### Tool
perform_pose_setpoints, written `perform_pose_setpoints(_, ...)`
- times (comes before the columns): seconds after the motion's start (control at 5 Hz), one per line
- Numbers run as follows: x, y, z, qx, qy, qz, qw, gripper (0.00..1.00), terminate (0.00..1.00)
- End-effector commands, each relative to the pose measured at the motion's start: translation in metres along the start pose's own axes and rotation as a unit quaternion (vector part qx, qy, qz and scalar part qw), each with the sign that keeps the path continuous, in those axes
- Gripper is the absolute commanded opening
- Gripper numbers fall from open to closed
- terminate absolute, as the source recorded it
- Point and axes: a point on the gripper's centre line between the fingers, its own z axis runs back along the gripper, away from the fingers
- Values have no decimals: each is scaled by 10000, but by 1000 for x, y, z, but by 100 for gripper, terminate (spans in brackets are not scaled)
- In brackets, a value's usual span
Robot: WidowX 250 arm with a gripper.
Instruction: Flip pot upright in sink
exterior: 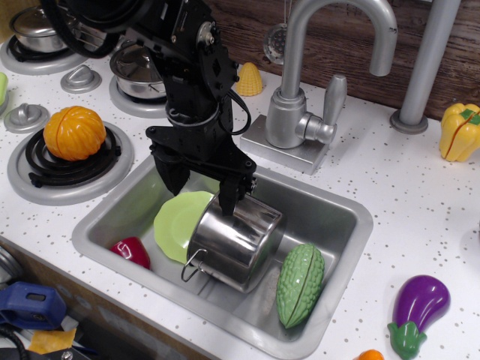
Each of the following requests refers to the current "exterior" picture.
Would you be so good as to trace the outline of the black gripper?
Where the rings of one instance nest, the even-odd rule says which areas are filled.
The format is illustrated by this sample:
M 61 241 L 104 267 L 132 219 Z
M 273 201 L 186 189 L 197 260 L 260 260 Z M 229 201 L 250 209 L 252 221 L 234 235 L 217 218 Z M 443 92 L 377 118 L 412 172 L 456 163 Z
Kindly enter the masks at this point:
M 257 186 L 256 164 L 218 125 L 206 130 L 151 126 L 145 131 L 151 154 L 166 188 L 178 195 L 191 171 L 220 181 L 218 194 L 223 216 L 231 216 L 237 203 Z

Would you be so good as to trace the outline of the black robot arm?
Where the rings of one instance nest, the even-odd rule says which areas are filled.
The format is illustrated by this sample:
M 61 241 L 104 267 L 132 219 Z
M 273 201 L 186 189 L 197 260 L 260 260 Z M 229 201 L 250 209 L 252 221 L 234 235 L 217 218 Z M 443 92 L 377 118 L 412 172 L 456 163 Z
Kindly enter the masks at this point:
M 43 1 L 52 27 L 81 56 L 108 55 L 121 36 L 145 47 L 166 90 L 169 125 L 146 131 L 157 171 L 178 194 L 191 172 L 220 183 L 230 216 L 254 186 L 256 165 L 234 143 L 233 91 L 238 65 L 203 1 Z

